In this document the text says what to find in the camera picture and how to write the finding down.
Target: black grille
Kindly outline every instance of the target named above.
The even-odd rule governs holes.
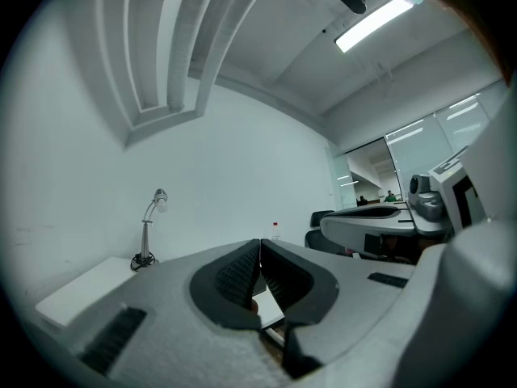
[[[273,251],[262,251],[262,272],[282,311],[294,305],[313,287],[313,277]]]
[[[98,373],[105,375],[124,350],[138,327],[144,320],[146,312],[127,308],[115,318],[88,344],[79,359]]]
[[[250,308],[254,284],[259,278],[259,253],[250,249],[247,253],[224,266],[217,274],[217,292],[226,300]]]
[[[401,289],[406,286],[408,281],[408,279],[404,279],[403,277],[385,275],[384,273],[372,273],[370,276],[368,276],[368,279]]]

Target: black cushion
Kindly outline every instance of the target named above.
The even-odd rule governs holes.
[[[313,213],[313,215],[310,217],[310,226],[311,227],[319,227],[320,221],[324,216],[326,216],[329,213],[333,213],[334,210],[325,210],[325,211],[317,211],[316,213]]]
[[[339,246],[335,242],[331,242],[325,237],[321,230],[310,230],[305,235],[305,247],[310,249],[324,251],[325,253],[345,254],[345,247]]]

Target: ceiling beam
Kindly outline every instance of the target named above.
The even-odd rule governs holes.
[[[136,143],[143,141],[144,139],[151,137],[155,133],[160,133],[166,129],[172,128],[173,126],[184,124],[189,120],[198,118],[195,110],[166,114],[163,117],[145,122],[136,126],[128,137],[126,142],[126,148],[134,146]]]
[[[210,0],[182,0],[170,46],[167,103],[172,112],[184,107],[188,68],[195,39]]]
[[[124,85],[117,82],[117,78],[124,74],[124,68],[114,69],[114,65],[119,65],[123,59],[111,59],[113,50],[124,53],[121,36],[111,40],[114,37],[112,24],[117,20],[122,22],[122,0],[62,0],[62,4],[78,73],[99,115],[123,146],[131,133],[132,122],[130,111],[126,109],[127,99],[124,98],[127,92],[124,92]]]
[[[232,0],[214,36],[201,75],[200,88],[195,102],[198,116],[206,112],[208,98],[216,81],[225,55],[237,30],[256,0]]]
[[[162,56],[158,56],[158,37],[164,1],[129,0],[129,52],[141,109],[159,104],[157,64]]]
[[[221,20],[225,16],[231,2],[232,0],[210,0],[208,3],[208,8],[201,22],[194,45],[192,58],[195,61],[206,59]]]
[[[203,62],[194,63],[191,66],[190,78],[201,78],[202,64]],[[265,103],[325,136],[325,121],[320,116],[315,116],[302,108],[300,104],[303,105],[303,103],[299,102],[295,95],[287,96],[285,93],[275,93],[275,91],[262,86],[256,76],[245,70],[239,70],[234,66],[224,64],[219,70],[216,84]]]
[[[375,165],[384,165],[387,162],[392,162],[391,157],[389,155],[388,147],[386,146],[386,153],[382,155],[377,155],[375,157],[370,158],[370,163]]]
[[[183,0],[164,0],[158,29],[156,50],[156,75],[158,105],[167,104],[167,88],[169,86],[170,62],[172,61],[173,39],[176,38],[176,27],[180,20],[180,5]]]
[[[97,21],[103,29],[99,39],[106,50],[104,62],[109,68],[113,95],[132,126],[140,115],[140,104],[129,62],[127,20],[128,0],[102,0]]]

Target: white table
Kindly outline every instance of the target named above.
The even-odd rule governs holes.
[[[66,327],[88,306],[138,274],[129,268],[130,263],[130,259],[110,257],[38,303],[36,310],[50,323]],[[284,317],[269,289],[256,295],[254,300],[262,327]]]

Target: ceiling light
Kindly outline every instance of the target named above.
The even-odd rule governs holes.
[[[449,109],[453,109],[454,107],[457,107],[458,105],[461,105],[461,104],[463,104],[463,103],[465,103],[465,102],[468,102],[469,100],[474,99],[476,96],[479,96],[479,94],[475,94],[475,95],[469,96],[467,99],[463,99],[463,100],[461,100],[460,102],[455,103],[454,105],[451,105],[451,106],[449,107]]]
[[[474,129],[478,129],[481,127],[481,124],[474,124],[470,125],[466,128],[458,129],[457,131],[454,131],[453,133],[467,133],[468,131],[473,131]]]
[[[406,125],[404,128],[397,129],[397,131],[393,131],[392,133],[389,133],[388,135],[386,135],[386,137],[389,137],[390,135],[393,135],[394,133],[399,133],[399,132],[403,131],[404,129],[409,128],[410,126],[420,124],[420,122],[423,122],[423,120],[417,120],[413,124],[409,124],[409,125]]]
[[[447,120],[451,120],[452,118],[456,118],[459,115],[462,115],[468,111],[472,111],[479,103],[476,102],[474,105],[470,105],[468,108],[462,109],[461,111],[458,111],[456,113],[453,113],[452,115],[449,115],[447,117]]]
[[[373,33],[379,27],[385,25],[389,20],[395,19],[405,11],[413,7],[413,3],[406,0],[392,0],[384,4],[355,26],[344,32],[338,39],[336,45],[345,53],[347,50],[358,44],[369,34]]]
[[[407,137],[412,137],[413,135],[417,134],[417,133],[420,133],[423,131],[423,128],[418,128],[418,129],[415,129],[414,131],[411,131],[410,133],[407,133],[406,135],[402,135],[401,137],[399,138],[395,138],[393,139],[392,141],[388,142],[388,145],[391,145],[391,144],[394,144],[395,142],[399,142],[399,141],[402,141],[403,139],[407,138]]]

